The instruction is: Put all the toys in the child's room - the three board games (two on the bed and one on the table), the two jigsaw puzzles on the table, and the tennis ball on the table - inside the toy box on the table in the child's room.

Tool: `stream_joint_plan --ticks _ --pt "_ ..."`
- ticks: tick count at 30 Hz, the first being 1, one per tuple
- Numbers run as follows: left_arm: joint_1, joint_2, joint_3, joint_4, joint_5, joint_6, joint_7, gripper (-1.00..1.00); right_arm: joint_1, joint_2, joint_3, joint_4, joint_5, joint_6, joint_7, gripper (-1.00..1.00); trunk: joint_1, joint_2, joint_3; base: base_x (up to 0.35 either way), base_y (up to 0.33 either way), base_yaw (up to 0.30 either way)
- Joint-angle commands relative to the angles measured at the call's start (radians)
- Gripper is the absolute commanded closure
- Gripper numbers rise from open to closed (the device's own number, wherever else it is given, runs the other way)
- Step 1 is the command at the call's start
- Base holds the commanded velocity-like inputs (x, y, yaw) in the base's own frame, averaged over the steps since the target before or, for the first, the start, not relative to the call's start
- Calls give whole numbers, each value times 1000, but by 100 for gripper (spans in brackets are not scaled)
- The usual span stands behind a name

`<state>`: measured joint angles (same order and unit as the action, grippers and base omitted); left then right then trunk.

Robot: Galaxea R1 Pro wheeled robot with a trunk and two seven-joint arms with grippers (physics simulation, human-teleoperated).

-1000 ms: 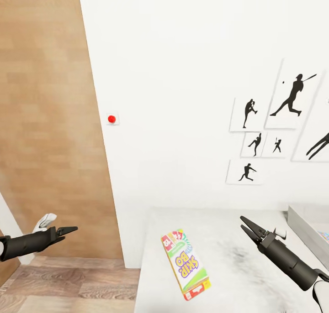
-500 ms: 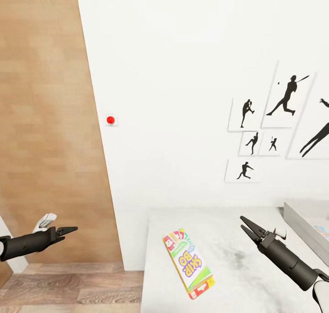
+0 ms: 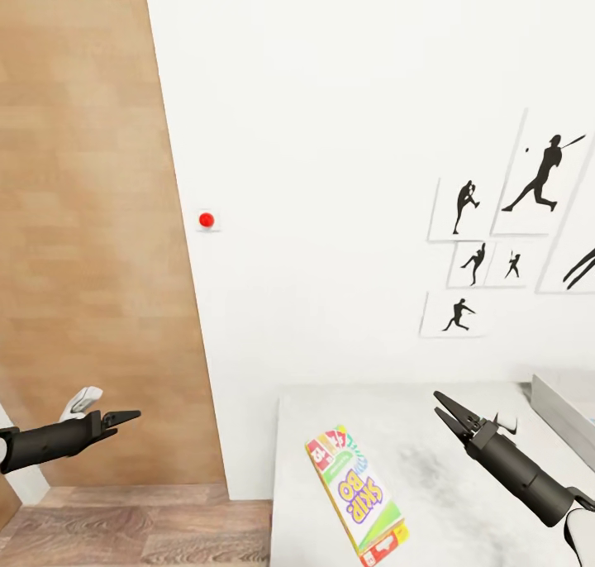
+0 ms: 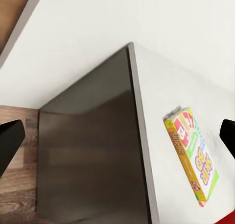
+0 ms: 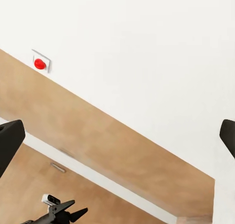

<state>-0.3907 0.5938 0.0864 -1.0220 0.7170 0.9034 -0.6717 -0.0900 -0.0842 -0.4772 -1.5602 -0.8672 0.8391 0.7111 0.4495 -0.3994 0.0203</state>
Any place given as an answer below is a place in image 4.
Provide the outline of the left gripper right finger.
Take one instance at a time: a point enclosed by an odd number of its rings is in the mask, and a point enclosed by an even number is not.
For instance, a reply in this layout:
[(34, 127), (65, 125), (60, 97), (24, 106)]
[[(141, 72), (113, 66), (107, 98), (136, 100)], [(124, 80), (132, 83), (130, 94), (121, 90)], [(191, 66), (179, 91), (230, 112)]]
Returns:
[(224, 119), (219, 136), (235, 159), (235, 121)]

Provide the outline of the board game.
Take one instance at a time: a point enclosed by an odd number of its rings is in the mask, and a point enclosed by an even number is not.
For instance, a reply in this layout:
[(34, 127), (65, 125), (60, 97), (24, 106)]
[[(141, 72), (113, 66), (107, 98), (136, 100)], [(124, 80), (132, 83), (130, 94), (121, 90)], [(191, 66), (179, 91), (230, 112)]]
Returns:
[(219, 178), (199, 126), (188, 106), (164, 125), (201, 207), (209, 200)]

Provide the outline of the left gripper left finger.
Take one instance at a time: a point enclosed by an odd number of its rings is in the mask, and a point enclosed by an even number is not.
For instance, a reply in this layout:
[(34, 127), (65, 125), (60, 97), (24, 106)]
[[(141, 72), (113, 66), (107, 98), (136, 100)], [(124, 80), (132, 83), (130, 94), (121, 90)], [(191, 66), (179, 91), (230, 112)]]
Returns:
[(25, 139), (21, 119), (0, 125), (0, 178)]

